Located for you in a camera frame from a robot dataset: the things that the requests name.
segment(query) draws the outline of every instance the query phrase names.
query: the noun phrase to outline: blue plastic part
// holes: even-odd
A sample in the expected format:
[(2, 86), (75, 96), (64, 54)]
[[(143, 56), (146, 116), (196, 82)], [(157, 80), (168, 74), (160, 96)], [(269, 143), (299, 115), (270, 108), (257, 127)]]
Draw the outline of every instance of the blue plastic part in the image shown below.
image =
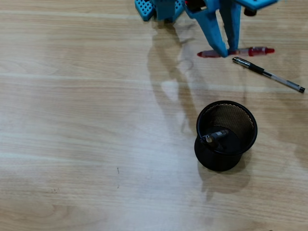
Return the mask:
[(240, 5), (249, 8), (250, 10), (260, 10), (264, 7), (272, 5), (279, 0), (234, 0)]
[(238, 48), (240, 38), (241, 6), (230, 0), (220, 0), (220, 15), (231, 51)]
[(207, 7), (207, 12), (212, 13), (220, 8), (219, 0), (203, 0)]
[(175, 14), (175, 0), (155, 0), (157, 20), (172, 18)]
[[(222, 13), (221, 17), (225, 23), (225, 31), (230, 49), (237, 49), (240, 32), (241, 6), (237, 3), (231, 2), (230, 0), (220, 0), (220, 4), (220, 13)], [(190, 18), (197, 20), (208, 41), (208, 44), (222, 57), (227, 57), (228, 50), (226, 48), (226, 44), (222, 40), (216, 18), (216, 12), (211, 12), (206, 9), (195, 13), (191, 12), (186, 5), (184, 8)]]
[(135, 7), (144, 21), (149, 21), (155, 12), (151, 1), (135, 0)]
[(239, 43), (241, 5), (250, 10), (259, 10), (278, 0), (204, 0), (206, 9), (191, 12), (184, 0), (135, 0), (135, 6), (144, 21), (148, 21), (155, 11), (158, 20), (174, 22), (185, 9), (190, 18), (199, 23), (210, 46), (222, 57), (228, 56), (226, 44), (221, 37), (216, 18), (220, 11), (230, 50), (236, 50)]
[(180, 14), (184, 11), (184, 7), (183, 7), (183, 3), (180, 0), (176, 0), (175, 2), (175, 14), (172, 18), (169, 18), (168, 20), (170, 22), (174, 22), (179, 16)]

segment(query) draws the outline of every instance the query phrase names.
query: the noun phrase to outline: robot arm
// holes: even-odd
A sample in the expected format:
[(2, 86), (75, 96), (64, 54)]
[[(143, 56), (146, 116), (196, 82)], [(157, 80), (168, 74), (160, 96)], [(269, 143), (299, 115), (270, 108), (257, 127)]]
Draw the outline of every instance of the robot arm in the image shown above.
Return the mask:
[(241, 5), (245, 14), (253, 16), (257, 10), (271, 5), (278, 0), (186, 0), (184, 9), (190, 18), (197, 20), (209, 45), (222, 57), (228, 56), (226, 44), (219, 30), (216, 10), (220, 11), (224, 29), (228, 38), (229, 49), (236, 50), (239, 43)]

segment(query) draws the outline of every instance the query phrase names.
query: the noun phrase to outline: pen holder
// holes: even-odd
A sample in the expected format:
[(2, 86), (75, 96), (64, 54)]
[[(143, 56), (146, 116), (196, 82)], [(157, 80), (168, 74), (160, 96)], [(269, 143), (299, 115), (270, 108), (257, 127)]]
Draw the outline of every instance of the pen holder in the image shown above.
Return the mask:
[[(220, 148), (210, 146), (204, 136), (228, 130), (219, 140)], [(240, 161), (244, 152), (257, 138), (257, 123), (250, 111), (239, 103), (218, 101), (211, 103), (198, 116), (197, 139), (194, 150), (197, 159), (213, 171), (226, 171)]]

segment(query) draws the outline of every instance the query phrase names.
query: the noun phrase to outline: red marker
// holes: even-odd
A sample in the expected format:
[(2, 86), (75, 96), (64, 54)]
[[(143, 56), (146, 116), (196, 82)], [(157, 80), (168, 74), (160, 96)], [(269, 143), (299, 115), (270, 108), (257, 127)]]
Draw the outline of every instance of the red marker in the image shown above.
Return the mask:
[[(236, 51), (229, 51), (228, 55), (242, 55), (242, 56), (257, 56), (257, 55), (267, 55), (274, 53), (275, 49), (267, 47), (250, 47), (245, 49), (238, 49)], [(203, 51), (197, 53), (199, 57), (202, 58), (219, 58), (221, 57), (216, 51)]]

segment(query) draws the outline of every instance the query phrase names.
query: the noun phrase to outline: pen tip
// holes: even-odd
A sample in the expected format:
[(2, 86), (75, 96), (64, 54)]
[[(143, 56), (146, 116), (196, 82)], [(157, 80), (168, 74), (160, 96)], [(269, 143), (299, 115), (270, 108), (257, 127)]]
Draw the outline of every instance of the pen tip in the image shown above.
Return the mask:
[(214, 50), (211, 50), (211, 51), (202, 51), (202, 52), (199, 52), (197, 53), (197, 55), (199, 57), (202, 57), (202, 58), (219, 58), (221, 57), (216, 51)]
[(271, 54), (271, 53), (274, 53), (274, 52), (275, 52), (275, 49), (268, 48), (266, 54)]

